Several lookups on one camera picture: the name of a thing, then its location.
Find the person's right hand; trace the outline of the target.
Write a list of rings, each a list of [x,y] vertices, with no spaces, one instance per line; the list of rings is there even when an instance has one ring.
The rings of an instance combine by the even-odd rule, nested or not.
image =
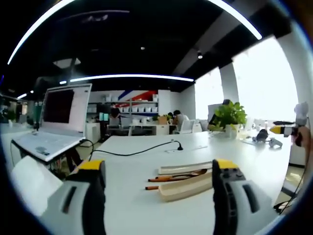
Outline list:
[[[311,146],[311,131],[306,126],[298,127],[294,143],[299,147],[310,148]]]

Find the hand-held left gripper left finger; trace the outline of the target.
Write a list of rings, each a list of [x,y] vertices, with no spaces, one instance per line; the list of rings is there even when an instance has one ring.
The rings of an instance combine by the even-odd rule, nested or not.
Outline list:
[[[105,162],[83,162],[49,197],[41,222],[52,235],[105,235],[105,188]]]

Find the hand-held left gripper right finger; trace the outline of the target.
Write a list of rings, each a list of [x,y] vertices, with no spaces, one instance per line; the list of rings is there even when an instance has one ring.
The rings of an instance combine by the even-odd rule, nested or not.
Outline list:
[[[215,235],[266,235],[277,218],[272,200],[232,161],[212,162]]]

